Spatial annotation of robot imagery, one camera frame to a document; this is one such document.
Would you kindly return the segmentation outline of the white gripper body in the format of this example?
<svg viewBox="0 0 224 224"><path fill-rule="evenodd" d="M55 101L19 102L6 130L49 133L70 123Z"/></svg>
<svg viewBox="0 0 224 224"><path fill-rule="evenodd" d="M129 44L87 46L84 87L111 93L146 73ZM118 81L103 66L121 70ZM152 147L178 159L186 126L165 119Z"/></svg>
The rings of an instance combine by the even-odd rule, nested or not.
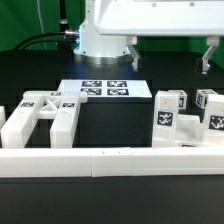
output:
<svg viewBox="0 0 224 224"><path fill-rule="evenodd" d="M224 0L96 0L100 34L224 36Z"/></svg>

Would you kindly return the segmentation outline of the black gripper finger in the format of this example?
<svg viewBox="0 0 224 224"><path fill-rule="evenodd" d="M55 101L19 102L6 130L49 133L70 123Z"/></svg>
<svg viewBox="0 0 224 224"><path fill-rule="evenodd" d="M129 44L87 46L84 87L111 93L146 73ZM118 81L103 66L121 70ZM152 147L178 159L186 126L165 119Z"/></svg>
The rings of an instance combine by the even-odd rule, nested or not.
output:
<svg viewBox="0 0 224 224"><path fill-rule="evenodd" d="M206 38L206 44L208 46L204 55L197 60L196 70L199 74L207 74L210 69L209 60L219 47L220 38L218 36L209 36Z"/></svg>
<svg viewBox="0 0 224 224"><path fill-rule="evenodd" d="M127 37L127 48L133 58L132 67L136 72L141 72L143 69L143 62L139 51L136 49L138 39L136 36Z"/></svg>

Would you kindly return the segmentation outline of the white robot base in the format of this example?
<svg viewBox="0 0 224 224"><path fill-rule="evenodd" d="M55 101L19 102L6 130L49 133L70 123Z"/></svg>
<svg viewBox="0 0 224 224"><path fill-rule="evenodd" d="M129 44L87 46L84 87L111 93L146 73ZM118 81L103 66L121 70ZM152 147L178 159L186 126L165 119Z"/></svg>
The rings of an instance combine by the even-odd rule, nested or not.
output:
<svg viewBox="0 0 224 224"><path fill-rule="evenodd" d="M94 26L95 0L85 0L85 19L79 26L79 45L74 49L77 61L110 65L131 60L125 36L100 35Z"/></svg>

